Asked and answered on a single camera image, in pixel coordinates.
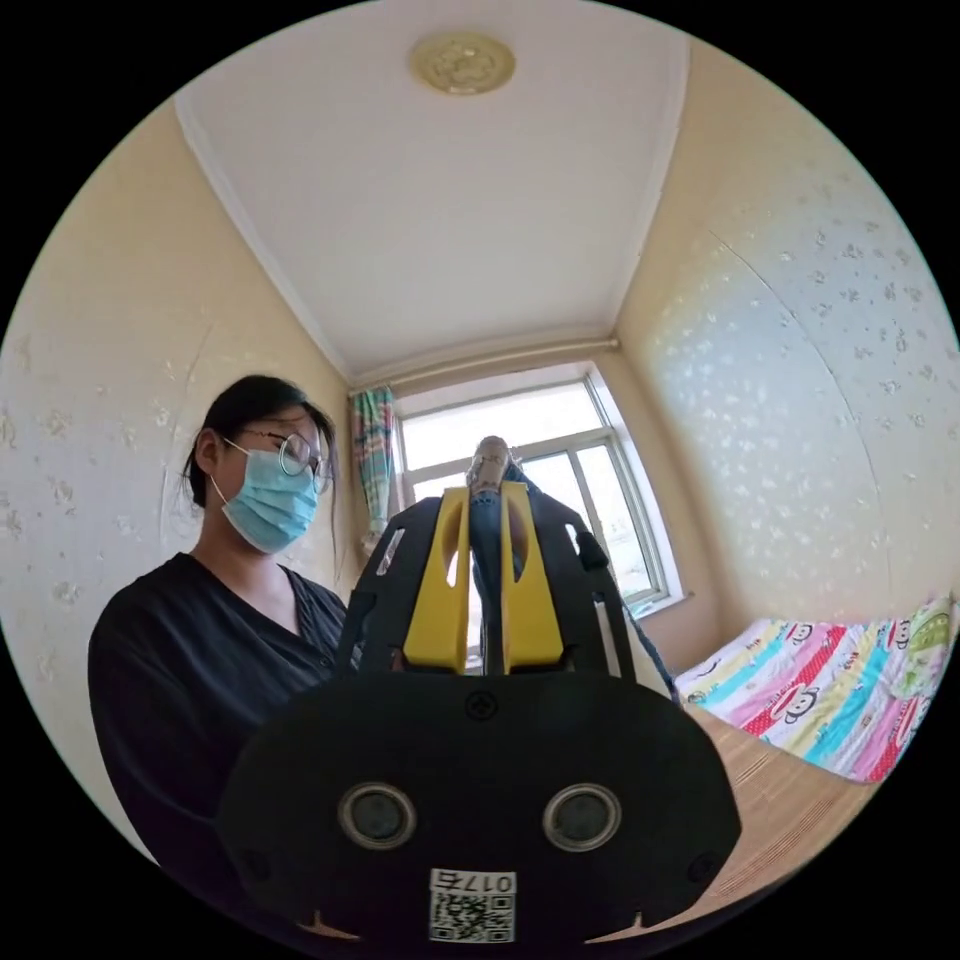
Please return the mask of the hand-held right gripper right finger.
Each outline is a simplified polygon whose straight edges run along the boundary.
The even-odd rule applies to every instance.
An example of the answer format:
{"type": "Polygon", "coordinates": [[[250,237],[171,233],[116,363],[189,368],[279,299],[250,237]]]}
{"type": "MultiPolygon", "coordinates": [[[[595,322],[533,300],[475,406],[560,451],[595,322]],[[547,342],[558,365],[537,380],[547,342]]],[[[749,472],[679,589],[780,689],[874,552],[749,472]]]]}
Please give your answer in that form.
{"type": "Polygon", "coordinates": [[[564,645],[528,489],[501,486],[501,635],[504,670],[554,668],[564,645]]]}

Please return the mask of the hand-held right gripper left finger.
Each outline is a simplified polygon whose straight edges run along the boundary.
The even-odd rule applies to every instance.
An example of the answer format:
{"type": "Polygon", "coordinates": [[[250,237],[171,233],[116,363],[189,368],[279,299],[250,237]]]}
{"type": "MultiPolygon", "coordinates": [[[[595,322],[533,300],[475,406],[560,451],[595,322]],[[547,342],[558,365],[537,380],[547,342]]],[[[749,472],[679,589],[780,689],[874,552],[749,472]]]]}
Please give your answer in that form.
{"type": "Polygon", "coordinates": [[[403,655],[415,669],[464,669],[470,593],[468,489],[446,489],[436,506],[403,655]]]}

